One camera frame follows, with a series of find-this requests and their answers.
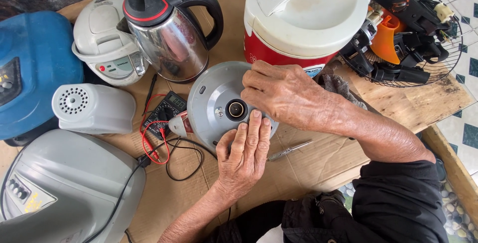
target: digital multimeter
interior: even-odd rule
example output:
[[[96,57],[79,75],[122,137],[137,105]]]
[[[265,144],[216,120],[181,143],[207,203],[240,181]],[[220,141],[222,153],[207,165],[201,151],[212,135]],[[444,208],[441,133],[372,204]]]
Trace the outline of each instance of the digital multimeter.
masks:
[[[154,121],[169,121],[173,117],[176,117],[181,112],[186,110],[186,100],[182,99],[179,95],[173,91],[169,91],[166,97],[159,103],[159,105],[153,110],[151,115],[144,121],[143,128]],[[148,127],[148,132],[151,133],[159,140],[163,140],[163,136],[159,131],[160,128],[164,128],[166,136],[170,133],[168,123],[156,122]]]

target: hand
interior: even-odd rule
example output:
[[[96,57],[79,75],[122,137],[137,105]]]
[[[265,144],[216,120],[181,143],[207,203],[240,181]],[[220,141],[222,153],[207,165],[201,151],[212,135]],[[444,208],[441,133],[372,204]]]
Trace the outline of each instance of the hand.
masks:
[[[340,111],[338,95],[324,90],[299,65],[272,66],[259,60],[242,84],[245,102],[300,130],[327,131]]]
[[[222,197],[230,204],[246,195],[262,177],[269,151],[271,121],[262,118],[259,110],[250,114],[249,125],[245,122],[222,136],[216,146],[219,179],[214,183]]]

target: black jacket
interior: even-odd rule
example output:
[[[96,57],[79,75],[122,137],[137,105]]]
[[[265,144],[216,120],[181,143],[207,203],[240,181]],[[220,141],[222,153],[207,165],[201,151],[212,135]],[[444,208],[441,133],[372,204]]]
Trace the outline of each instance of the black jacket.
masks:
[[[254,243],[281,224],[285,243],[447,243],[436,167],[370,162],[352,183],[352,215],[339,192],[258,206],[216,228],[207,243]]]

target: stainless steel kettle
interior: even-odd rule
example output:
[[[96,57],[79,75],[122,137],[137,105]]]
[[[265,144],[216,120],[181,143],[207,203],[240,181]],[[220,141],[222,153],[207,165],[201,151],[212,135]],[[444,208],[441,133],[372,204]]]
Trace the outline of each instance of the stainless steel kettle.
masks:
[[[192,6],[205,6],[214,20],[207,37],[189,10]],[[208,51],[224,29],[218,0],[124,0],[123,12],[143,56],[175,83],[194,81],[207,69]]]

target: black sleeve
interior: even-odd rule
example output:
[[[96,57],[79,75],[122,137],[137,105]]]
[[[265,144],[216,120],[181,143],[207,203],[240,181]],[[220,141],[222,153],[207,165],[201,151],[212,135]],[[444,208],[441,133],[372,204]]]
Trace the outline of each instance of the black sleeve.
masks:
[[[372,161],[352,181],[352,215],[388,242],[448,243],[436,166]]]

